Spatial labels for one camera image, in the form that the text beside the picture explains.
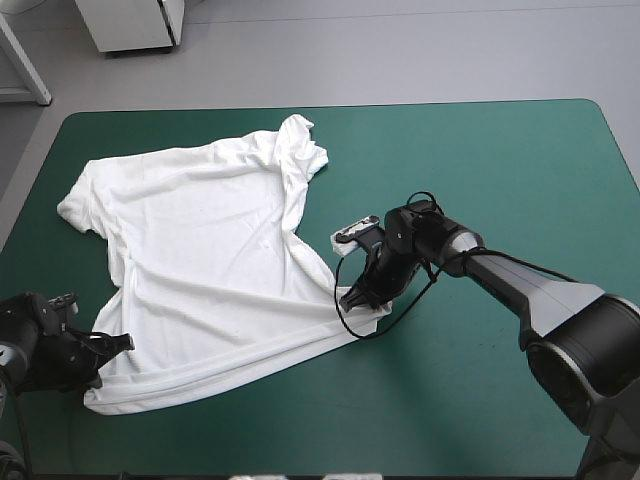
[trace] white cabinet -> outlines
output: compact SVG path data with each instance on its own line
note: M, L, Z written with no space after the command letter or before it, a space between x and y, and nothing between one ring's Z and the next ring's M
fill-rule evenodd
M180 44L184 0L76 0L98 50Z

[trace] white t-shirt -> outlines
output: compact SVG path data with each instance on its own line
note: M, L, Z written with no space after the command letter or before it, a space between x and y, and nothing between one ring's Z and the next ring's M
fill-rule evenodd
M331 270L294 233L307 182L327 163L311 126L293 115L278 132L87 163L58 213L107 240L119 290L94 329L136 345L100 370L88 408L198 400L353 340ZM387 313L360 307L347 318L367 334Z

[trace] gray floor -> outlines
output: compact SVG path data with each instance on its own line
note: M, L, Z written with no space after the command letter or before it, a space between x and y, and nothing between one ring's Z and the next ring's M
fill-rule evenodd
M54 102L0 105L0 246L78 111L589 98L640 179L640 0L187 4L169 55L105 58L72 0L8 18Z

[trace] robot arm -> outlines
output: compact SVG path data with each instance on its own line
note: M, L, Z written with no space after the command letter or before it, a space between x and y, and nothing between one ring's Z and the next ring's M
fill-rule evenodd
M73 327L77 312L73 293L47 300L27 292L0 301L0 417L8 393L100 388L98 370L121 352L134 349L128 334L77 330ZM31 480L29 442L17 398L14 409L24 460L0 441L1 476Z
M519 345L534 377L591 436L579 476L633 478L640 464L640 309L595 285L553 280L485 249L482 237L446 217L433 197L387 212L385 230L375 220L334 236L367 252L365 270L340 306L377 308L402 294L420 267L431 272L431 264L473 279L519 317Z

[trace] green table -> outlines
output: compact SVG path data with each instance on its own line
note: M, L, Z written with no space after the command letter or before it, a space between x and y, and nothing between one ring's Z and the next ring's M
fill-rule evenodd
M114 293L105 243L55 211L84 164L277 129L295 112L330 154L298 230L330 265L329 233L427 189L489 247L640 300L640 196L586 100L72 115L0 256L0 297L75 291L89 328ZM361 261L348 259L345 280ZM585 439L533 380L517 331L471 281L443 277L388 336L213 398L103 417L77 394L28 394L35 470L572 474ZM0 433L17 444L13 423L5 415Z

